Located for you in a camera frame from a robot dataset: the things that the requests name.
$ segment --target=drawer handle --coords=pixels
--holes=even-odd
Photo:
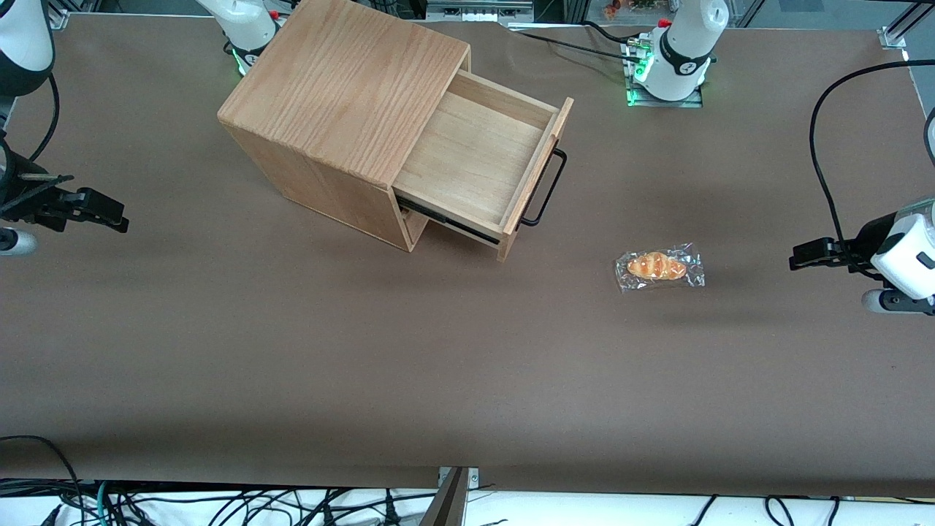
[[[549,199],[552,198],[552,192],[555,190],[555,185],[558,183],[558,178],[562,176],[562,170],[565,169],[565,163],[568,162],[568,155],[565,152],[562,152],[558,148],[552,148],[552,155],[557,155],[562,159],[562,164],[559,165],[558,171],[555,173],[555,178],[552,179],[552,186],[549,187],[549,193],[545,195],[545,199],[542,201],[542,207],[539,208],[539,213],[536,214],[535,219],[526,219],[525,212],[523,211],[523,217],[520,218],[520,224],[526,226],[536,226],[539,224],[539,221],[542,219],[542,213],[545,212],[546,205],[549,204]],[[545,162],[545,166],[542,167],[542,173],[539,175],[539,181],[542,181],[542,175],[545,174],[546,168],[549,167],[549,161]],[[536,188],[533,189],[533,195],[536,194],[536,190],[539,188],[539,183],[536,183]],[[532,196],[529,197],[529,202],[526,203],[526,208],[529,208],[529,205],[532,204]]]

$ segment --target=wood grain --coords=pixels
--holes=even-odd
[[[304,0],[218,118],[389,188],[468,50],[349,0]]]
[[[537,145],[536,152],[533,153],[532,160],[529,161],[529,166],[517,186],[516,194],[513,195],[510,201],[507,209],[508,213],[500,222],[500,228],[503,232],[512,233],[515,231],[520,219],[523,218],[526,203],[529,202],[533,191],[536,190],[536,185],[542,177],[542,171],[545,170],[545,164],[549,161],[549,157],[552,156],[552,149],[558,144],[558,140],[562,138],[562,133],[565,132],[565,120],[568,118],[568,112],[571,111],[573,103],[574,100],[566,98],[562,109],[549,122],[546,133],[542,136],[542,141]]]
[[[459,71],[394,189],[505,240],[516,229],[570,108],[571,99],[559,110]]]
[[[458,71],[454,76],[448,86],[448,93],[481,102],[491,110],[540,129],[545,129],[552,116],[558,112],[558,108],[531,96],[463,71]]]
[[[392,192],[245,130],[228,131],[285,197],[395,247],[412,250],[414,243]]]
[[[404,197],[499,238],[542,130],[445,94],[399,172]]]

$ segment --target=brown table surface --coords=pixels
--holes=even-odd
[[[559,106],[568,167],[505,264],[441,226],[412,254],[282,198],[215,112],[211,19],[75,16],[41,164],[126,204],[130,232],[37,230],[0,261],[0,434],[86,478],[502,489],[935,494],[935,324],[870,314],[841,269],[813,103],[898,60],[873,32],[727,31],[702,110],[628,108],[620,65],[495,24],[433,25],[474,72]],[[613,51],[582,28],[553,37]],[[32,151],[46,88],[10,127]],[[831,97],[818,147],[845,231],[931,191],[906,70]],[[693,241],[708,284],[622,295],[612,261]],[[63,476],[4,445],[0,475]]]

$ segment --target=plastic bag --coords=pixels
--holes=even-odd
[[[620,290],[704,286],[704,267],[694,243],[666,250],[628,252],[615,262]]]

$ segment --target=wooden drawer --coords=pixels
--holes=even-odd
[[[503,260],[572,102],[558,109],[457,71],[393,182],[399,205],[497,247]]]

